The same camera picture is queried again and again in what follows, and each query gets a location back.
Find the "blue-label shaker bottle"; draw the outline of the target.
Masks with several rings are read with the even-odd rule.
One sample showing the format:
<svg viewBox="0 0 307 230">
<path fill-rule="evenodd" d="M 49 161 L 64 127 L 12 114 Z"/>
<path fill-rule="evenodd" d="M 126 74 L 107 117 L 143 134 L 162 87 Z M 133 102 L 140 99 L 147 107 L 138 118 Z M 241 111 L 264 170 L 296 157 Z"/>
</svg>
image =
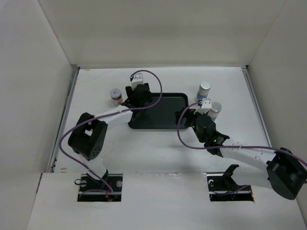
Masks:
<svg viewBox="0 0 307 230">
<path fill-rule="evenodd" d="M 215 121 L 222 110 L 222 105 L 219 102 L 212 102 L 212 107 L 207 115 L 212 121 Z"/>
<path fill-rule="evenodd" d="M 199 84 L 199 88 L 196 94 L 196 101 L 207 98 L 210 89 L 211 89 L 211 84 L 208 81 L 202 81 Z"/>
</svg>

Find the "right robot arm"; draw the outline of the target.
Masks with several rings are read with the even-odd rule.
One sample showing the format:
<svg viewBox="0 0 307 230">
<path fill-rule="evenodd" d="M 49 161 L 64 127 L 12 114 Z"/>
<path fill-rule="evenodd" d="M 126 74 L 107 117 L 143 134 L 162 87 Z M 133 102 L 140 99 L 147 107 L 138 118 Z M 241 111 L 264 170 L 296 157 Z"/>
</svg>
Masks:
<svg viewBox="0 0 307 230">
<path fill-rule="evenodd" d="M 185 126 L 192 128 L 201 150 L 225 159 L 233 159 L 262 171 L 259 182 L 281 197 L 294 200 L 307 182 L 307 163 L 286 148 L 246 146 L 217 131 L 216 124 L 199 109 L 188 107 L 175 113 L 176 125 L 186 119 Z"/>
</svg>

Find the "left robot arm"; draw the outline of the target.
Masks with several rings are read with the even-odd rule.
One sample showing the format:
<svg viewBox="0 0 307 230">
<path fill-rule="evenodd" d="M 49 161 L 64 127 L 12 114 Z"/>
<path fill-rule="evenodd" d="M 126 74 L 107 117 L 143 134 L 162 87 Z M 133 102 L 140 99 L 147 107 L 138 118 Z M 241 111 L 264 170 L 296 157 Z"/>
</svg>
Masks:
<svg viewBox="0 0 307 230">
<path fill-rule="evenodd" d="M 129 123 L 137 113 L 150 107 L 152 93 L 148 83 L 127 86 L 128 98 L 115 109 L 102 115 L 83 113 L 71 132 L 68 145 L 78 154 L 80 162 L 87 169 L 87 178 L 92 187 L 103 191 L 107 187 L 108 171 L 99 154 L 103 148 L 106 132 Z"/>
</svg>

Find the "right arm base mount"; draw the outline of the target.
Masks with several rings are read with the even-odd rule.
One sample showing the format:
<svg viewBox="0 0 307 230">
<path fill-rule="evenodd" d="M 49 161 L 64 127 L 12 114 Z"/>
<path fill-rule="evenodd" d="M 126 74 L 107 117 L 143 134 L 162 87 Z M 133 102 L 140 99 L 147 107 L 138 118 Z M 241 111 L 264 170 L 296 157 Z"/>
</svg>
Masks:
<svg viewBox="0 0 307 230">
<path fill-rule="evenodd" d="M 211 202 L 254 201 L 250 185 L 238 185 L 232 178 L 238 164 L 230 165 L 224 172 L 207 174 L 209 199 Z"/>
</svg>

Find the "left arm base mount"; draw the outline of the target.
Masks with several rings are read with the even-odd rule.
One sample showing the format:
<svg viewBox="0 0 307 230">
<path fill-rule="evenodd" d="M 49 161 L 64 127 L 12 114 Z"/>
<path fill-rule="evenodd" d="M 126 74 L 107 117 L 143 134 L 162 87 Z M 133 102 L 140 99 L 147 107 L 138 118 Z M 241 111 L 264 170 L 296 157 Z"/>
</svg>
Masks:
<svg viewBox="0 0 307 230">
<path fill-rule="evenodd" d="M 123 187 L 123 174 L 108 174 L 103 177 L 109 186 L 101 180 L 81 174 L 74 184 L 78 186 L 78 202 L 120 202 Z"/>
</svg>

